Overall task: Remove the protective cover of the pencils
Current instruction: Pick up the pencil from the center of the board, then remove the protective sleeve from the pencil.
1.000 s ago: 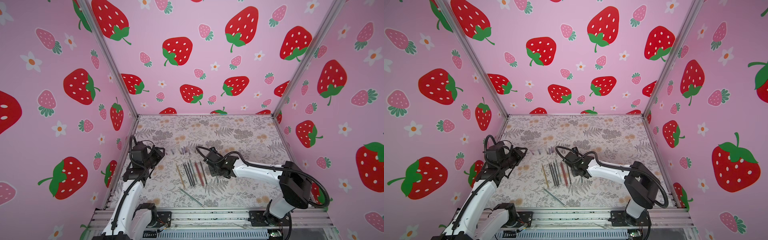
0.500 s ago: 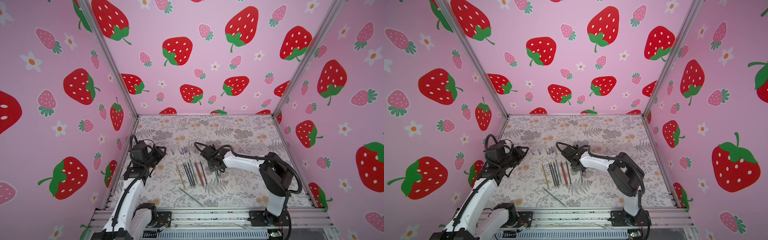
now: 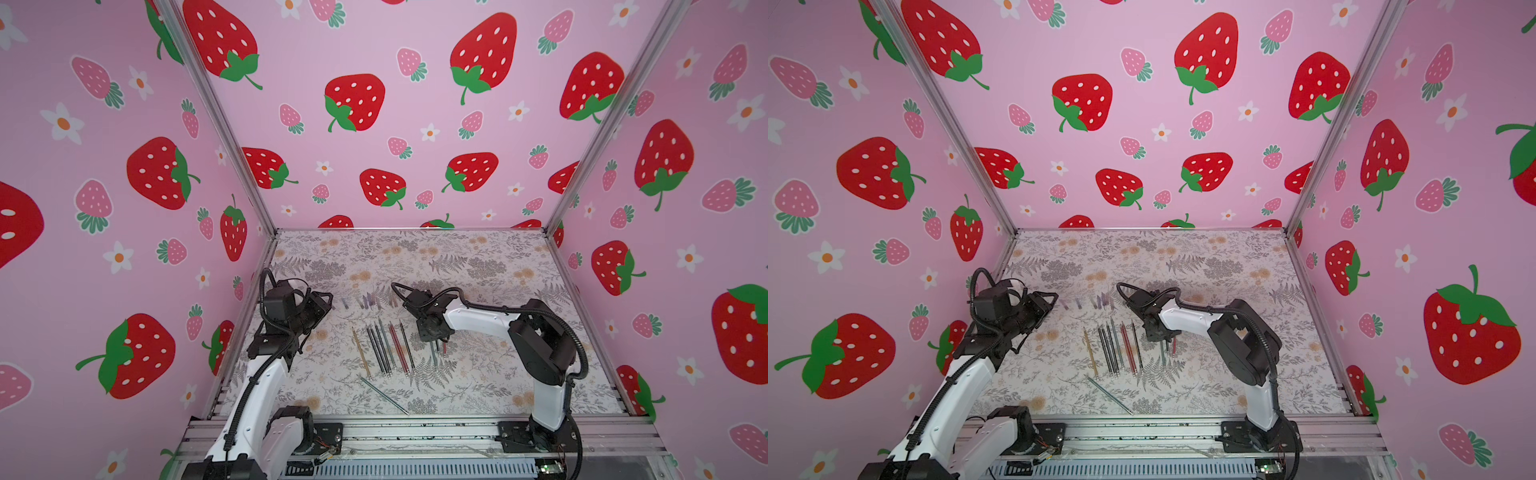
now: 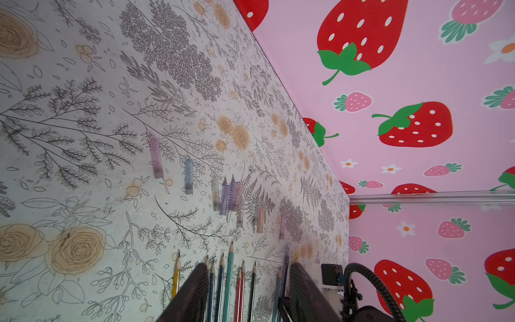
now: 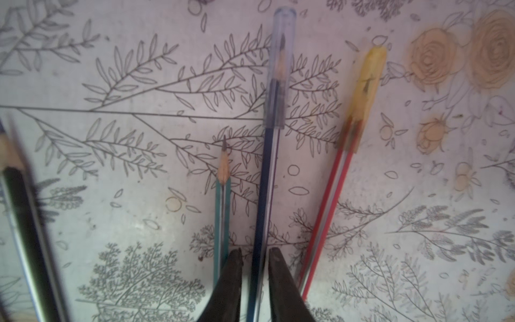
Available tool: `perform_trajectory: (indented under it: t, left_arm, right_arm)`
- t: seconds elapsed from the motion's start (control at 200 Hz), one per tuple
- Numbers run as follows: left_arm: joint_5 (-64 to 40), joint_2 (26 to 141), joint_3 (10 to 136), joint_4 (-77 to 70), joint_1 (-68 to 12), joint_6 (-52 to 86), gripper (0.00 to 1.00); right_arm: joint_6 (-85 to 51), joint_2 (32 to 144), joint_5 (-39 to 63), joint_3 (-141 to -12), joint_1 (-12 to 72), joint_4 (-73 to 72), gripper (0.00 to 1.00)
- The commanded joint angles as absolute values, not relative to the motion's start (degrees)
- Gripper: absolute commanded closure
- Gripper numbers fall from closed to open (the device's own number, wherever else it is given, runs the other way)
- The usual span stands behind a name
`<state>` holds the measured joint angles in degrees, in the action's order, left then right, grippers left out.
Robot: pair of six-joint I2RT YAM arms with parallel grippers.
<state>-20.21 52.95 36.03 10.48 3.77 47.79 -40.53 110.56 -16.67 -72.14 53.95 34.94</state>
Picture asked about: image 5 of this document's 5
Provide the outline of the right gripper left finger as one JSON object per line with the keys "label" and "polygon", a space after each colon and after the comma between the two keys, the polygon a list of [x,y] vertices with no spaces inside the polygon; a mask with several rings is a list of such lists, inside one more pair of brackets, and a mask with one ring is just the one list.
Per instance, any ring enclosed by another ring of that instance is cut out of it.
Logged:
{"label": "right gripper left finger", "polygon": [[232,250],[198,322],[240,320],[243,267],[241,250]]}

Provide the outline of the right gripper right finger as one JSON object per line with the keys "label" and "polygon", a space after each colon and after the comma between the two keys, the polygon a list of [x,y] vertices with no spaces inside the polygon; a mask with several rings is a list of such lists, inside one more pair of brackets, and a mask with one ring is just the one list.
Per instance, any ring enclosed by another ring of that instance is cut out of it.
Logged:
{"label": "right gripper right finger", "polygon": [[280,248],[269,249],[270,308],[273,322],[315,322],[296,287]]}

